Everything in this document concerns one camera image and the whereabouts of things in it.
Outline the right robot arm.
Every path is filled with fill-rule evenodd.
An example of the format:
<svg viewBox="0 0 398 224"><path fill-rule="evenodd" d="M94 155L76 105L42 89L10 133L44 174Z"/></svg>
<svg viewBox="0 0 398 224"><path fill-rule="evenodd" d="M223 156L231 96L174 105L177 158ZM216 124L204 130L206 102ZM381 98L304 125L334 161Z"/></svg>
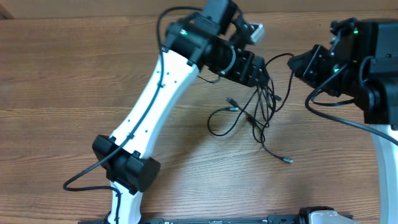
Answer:
<svg viewBox="0 0 398 224"><path fill-rule="evenodd" d="M315 45L287 65L313 91L305 100L312 113L371 134L377 157L380 222L397 223L397 20L354 17L333 21L331 47ZM313 109L320 93L351 97L363 111L364 123Z"/></svg>

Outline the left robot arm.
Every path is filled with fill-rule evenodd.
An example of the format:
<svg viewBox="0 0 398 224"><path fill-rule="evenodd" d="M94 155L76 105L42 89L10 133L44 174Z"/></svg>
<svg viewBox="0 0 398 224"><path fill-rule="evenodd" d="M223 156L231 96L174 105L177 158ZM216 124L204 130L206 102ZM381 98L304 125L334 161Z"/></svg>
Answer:
<svg viewBox="0 0 398 224"><path fill-rule="evenodd" d="M92 145L113 193L106 223L141 221L143 193L160 170L152 158L156 140L203 67L244 86L266 83L264 59L245 50L264 36L264 26L247 22L232 1L191 7L188 16L168 26L153 74L136 104L109 136L97 136Z"/></svg>

